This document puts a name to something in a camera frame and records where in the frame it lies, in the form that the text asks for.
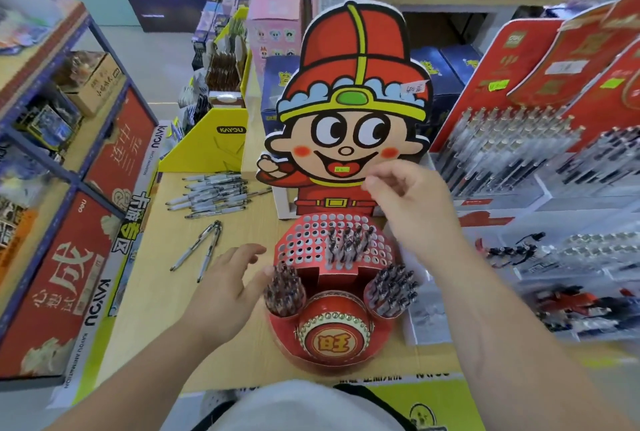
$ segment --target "cartoon character cutout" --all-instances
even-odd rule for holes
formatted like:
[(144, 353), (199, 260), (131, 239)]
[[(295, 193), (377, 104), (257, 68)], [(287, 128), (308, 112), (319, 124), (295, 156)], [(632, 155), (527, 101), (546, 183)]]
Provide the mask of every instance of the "cartoon character cutout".
[[(416, 94), (401, 88), (419, 81)], [(400, 12), (347, 0), (309, 25), (300, 68), (276, 104), (284, 129), (266, 137), (257, 179), (298, 188), (298, 215), (371, 215), (365, 176), (382, 161), (427, 150), (416, 124), (428, 119), (432, 98), (427, 71), (410, 59)]]

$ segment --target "person's left hand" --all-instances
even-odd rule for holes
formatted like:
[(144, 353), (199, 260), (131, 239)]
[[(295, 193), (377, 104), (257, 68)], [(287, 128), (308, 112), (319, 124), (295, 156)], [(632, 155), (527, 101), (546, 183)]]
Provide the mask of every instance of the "person's left hand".
[(209, 266), (198, 284), (179, 324), (196, 332), (208, 352), (236, 336), (273, 279), (275, 269), (267, 266), (246, 286), (242, 282), (247, 266), (265, 251), (260, 244), (233, 247)]

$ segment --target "white shirt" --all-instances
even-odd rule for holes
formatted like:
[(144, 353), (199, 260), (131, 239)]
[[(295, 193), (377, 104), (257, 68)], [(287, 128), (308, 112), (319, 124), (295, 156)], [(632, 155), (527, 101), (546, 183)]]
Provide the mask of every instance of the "white shirt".
[(226, 411), (210, 431), (403, 431), (372, 402), (306, 380), (261, 387)]

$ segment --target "dark blue box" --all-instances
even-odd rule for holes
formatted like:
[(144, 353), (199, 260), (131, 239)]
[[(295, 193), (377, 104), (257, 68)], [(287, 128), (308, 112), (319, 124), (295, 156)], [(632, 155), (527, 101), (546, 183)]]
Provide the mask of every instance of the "dark blue box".
[(411, 58), (420, 62), (431, 77), (433, 103), (425, 129), (420, 134), (433, 141), (462, 92), (462, 82), (455, 75), (437, 47), (411, 50)]
[(452, 45), (440, 49), (440, 53), (449, 63), (463, 85), (469, 83), (469, 79), (476, 70), (478, 62), (482, 58), (471, 45)]
[(260, 114), (264, 125), (264, 134), (281, 131), (283, 124), (276, 115), (276, 103), (282, 95), (289, 79), (300, 66), (297, 55), (281, 55), (267, 57), (264, 66), (264, 82), (262, 84), (262, 100)]

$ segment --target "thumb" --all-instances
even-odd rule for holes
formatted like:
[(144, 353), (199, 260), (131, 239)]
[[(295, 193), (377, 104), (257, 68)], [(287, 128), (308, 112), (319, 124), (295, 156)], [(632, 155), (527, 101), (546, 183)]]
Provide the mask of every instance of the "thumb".
[(244, 287), (242, 298), (247, 304), (251, 305), (251, 308), (258, 303), (258, 299), (262, 296), (264, 289), (271, 281), (273, 281), (273, 273), (275, 270), (276, 268), (274, 266), (263, 267)]
[(375, 200), (385, 214), (388, 216), (388, 212), (394, 212), (399, 209), (401, 198), (400, 196), (387, 185), (380, 178), (369, 175), (362, 185), (363, 189), (371, 194), (373, 200)]

